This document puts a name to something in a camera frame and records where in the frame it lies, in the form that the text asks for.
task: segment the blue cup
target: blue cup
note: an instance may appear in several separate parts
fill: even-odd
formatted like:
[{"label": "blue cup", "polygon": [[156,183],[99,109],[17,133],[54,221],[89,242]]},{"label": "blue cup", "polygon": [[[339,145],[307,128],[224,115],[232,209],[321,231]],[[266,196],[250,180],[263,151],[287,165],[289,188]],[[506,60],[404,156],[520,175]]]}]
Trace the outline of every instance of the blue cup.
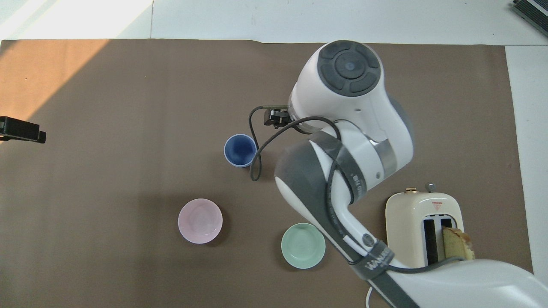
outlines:
[{"label": "blue cup", "polygon": [[255,153],[257,146],[248,135],[236,134],[225,143],[225,158],[234,167],[243,168],[251,165]]}]

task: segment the toaster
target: toaster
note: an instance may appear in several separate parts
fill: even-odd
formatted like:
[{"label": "toaster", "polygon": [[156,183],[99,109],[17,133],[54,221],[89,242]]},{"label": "toaster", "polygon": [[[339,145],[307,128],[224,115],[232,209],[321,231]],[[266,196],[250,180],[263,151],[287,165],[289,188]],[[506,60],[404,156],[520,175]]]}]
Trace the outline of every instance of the toaster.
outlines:
[{"label": "toaster", "polygon": [[445,259],[442,227],[464,232],[463,218],[455,198],[407,188],[386,202],[386,238],[395,258],[409,267],[423,267]]}]

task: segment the black cable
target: black cable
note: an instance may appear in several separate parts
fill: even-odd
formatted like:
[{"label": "black cable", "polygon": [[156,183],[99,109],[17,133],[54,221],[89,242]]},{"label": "black cable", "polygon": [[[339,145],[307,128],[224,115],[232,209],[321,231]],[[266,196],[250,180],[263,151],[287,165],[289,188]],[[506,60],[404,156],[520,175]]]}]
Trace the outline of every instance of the black cable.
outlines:
[{"label": "black cable", "polygon": [[[251,136],[253,137],[253,141],[255,141],[255,146],[256,146],[257,150],[259,149],[259,143],[257,142],[257,136],[255,136],[255,131],[253,130],[253,123],[251,122],[251,117],[253,117],[253,114],[255,113],[255,111],[260,110],[260,109],[263,109],[263,106],[257,106],[255,108],[253,108],[253,110],[249,114],[249,118],[248,118],[248,120],[249,120],[249,130],[251,130]],[[259,155],[259,175],[257,175],[257,178],[261,177],[261,171],[262,171],[262,159],[261,159],[261,156]]]},{"label": "black cable", "polygon": [[428,272],[428,271],[431,271],[431,270],[435,270],[438,267],[446,265],[446,264],[451,263],[451,262],[464,261],[464,260],[466,260],[466,259],[461,257],[461,256],[452,256],[451,258],[444,259],[440,262],[433,263],[433,264],[430,264],[430,265],[424,266],[424,267],[418,267],[416,269],[405,269],[403,267],[397,267],[397,266],[389,265],[387,267],[387,270],[393,271],[393,272],[396,272],[396,273],[402,273],[402,274],[424,273],[424,272]]},{"label": "black cable", "polygon": [[299,125],[300,123],[303,123],[303,122],[307,122],[307,121],[322,121],[322,122],[325,122],[327,123],[329,126],[331,126],[333,128],[333,130],[335,130],[335,134],[336,134],[336,137],[337,139],[341,140],[341,133],[339,131],[339,128],[335,125],[335,123],[333,123],[333,121],[327,119],[327,118],[324,118],[324,117],[305,117],[305,118],[302,118],[302,119],[299,119],[299,120],[296,120],[296,121],[293,121],[289,124],[287,124],[286,126],[284,126],[282,129],[280,129],[276,134],[272,135],[258,150],[257,150],[257,153],[255,154],[255,157],[253,157],[253,160],[251,161],[251,166],[249,167],[249,176],[251,177],[251,180],[252,181],[257,181],[259,180],[260,178],[260,171],[259,171],[259,175],[257,177],[255,177],[253,175],[253,169],[254,169],[254,166],[255,166],[255,161],[257,160],[258,157],[261,156],[261,152],[262,150],[270,143],[272,142],[272,140],[274,140],[276,137],[280,136],[283,132],[285,132],[286,130],[290,129],[290,128],[294,128],[296,127],[297,125]]},{"label": "black cable", "polygon": [[335,209],[333,208],[333,204],[331,203],[331,187],[333,183],[333,176],[335,175],[336,170],[338,170],[338,166],[336,162],[333,161],[333,163],[331,164],[331,170],[329,171],[329,177],[326,182],[326,207],[328,213],[327,217],[329,218],[329,222],[333,227],[335,227],[339,235],[341,237],[345,237],[349,233],[340,222],[337,214],[335,213]]}]

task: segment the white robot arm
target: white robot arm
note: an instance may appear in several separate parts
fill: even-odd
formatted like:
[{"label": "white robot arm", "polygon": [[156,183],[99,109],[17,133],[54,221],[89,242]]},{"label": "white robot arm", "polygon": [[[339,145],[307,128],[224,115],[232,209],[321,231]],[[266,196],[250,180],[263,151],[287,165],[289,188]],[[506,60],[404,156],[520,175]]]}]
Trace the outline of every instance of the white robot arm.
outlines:
[{"label": "white robot arm", "polygon": [[319,48],[293,88],[289,114],[292,120],[325,117],[339,132],[320,121],[300,124],[311,135],[278,161],[279,191],[390,306],[548,307],[548,288],[510,264],[473,260],[403,269],[349,212],[349,204],[413,157],[413,130],[387,95],[382,62],[370,48],[351,41]]}]

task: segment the pink bowl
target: pink bowl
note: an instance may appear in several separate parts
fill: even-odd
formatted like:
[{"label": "pink bowl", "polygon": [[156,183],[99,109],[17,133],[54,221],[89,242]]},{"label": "pink bowl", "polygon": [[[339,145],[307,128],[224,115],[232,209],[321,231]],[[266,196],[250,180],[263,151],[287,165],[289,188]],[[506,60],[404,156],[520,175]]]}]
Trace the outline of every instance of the pink bowl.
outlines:
[{"label": "pink bowl", "polygon": [[219,207],[207,199],[194,199],[179,213],[179,231],[194,244],[205,244],[221,231],[222,214]]}]

